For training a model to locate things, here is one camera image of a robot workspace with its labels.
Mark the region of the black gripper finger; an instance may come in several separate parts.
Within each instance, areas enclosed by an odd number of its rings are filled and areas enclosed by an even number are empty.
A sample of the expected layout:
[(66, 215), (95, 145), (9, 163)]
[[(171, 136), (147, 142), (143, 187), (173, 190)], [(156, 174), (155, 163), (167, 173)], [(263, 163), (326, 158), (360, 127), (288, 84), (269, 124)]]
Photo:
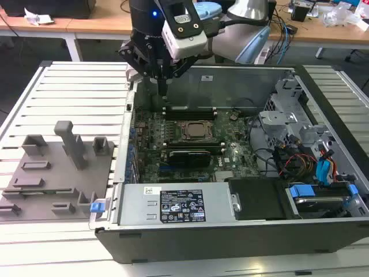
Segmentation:
[(168, 82), (173, 78), (181, 77), (199, 58), (200, 55), (180, 59), (177, 62), (171, 58), (165, 58), (163, 60), (163, 96), (167, 94)]
[(155, 52), (153, 43), (144, 42), (143, 51), (129, 40), (118, 51), (121, 57), (142, 77), (153, 79), (157, 87), (157, 93), (163, 96), (163, 75)]

